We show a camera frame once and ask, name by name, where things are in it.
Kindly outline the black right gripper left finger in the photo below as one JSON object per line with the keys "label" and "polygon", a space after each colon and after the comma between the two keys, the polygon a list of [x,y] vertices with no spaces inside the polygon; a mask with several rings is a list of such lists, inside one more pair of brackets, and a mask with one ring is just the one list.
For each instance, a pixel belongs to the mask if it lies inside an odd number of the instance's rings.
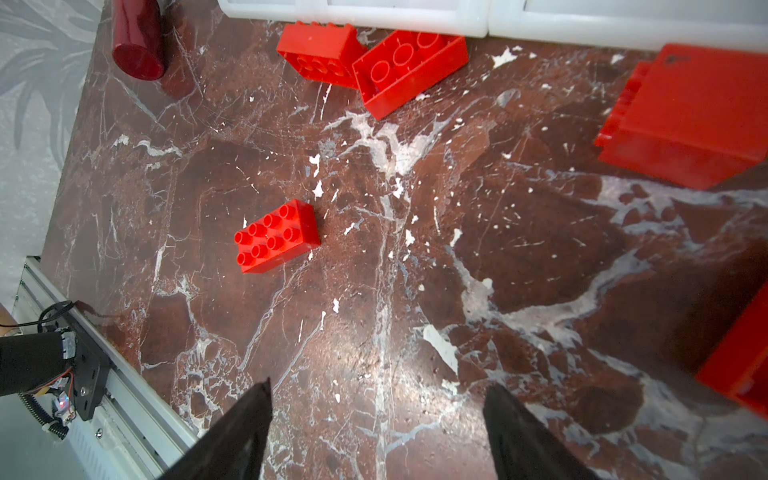
{"label": "black right gripper left finger", "polygon": [[258,480],[272,418],[271,382],[265,380],[253,385],[161,477]]}

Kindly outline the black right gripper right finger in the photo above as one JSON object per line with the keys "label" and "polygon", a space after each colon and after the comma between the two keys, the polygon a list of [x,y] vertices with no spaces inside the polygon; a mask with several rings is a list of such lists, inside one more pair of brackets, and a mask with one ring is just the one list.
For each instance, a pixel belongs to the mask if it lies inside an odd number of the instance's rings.
{"label": "black right gripper right finger", "polygon": [[595,479],[510,391],[488,387],[483,417],[499,479]]}

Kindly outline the small red lego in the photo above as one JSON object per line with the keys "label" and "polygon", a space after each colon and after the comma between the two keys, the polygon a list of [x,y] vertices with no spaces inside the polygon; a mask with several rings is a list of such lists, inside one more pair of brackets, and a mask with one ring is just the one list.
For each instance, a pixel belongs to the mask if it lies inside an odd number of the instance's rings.
{"label": "small red lego", "polygon": [[594,144],[600,161],[705,190],[767,157],[767,56],[667,44],[637,64]]}

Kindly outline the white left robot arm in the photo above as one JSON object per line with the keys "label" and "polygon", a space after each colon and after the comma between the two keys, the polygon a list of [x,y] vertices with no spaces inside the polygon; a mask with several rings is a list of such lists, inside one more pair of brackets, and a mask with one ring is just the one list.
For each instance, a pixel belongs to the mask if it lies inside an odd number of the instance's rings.
{"label": "white left robot arm", "polygon": [[89,421],[106,393],[112,362],[76,320],[77,302],[17,322],[1,311],[1,395],[16,395],[42,430],[59,440],[74,420]]}

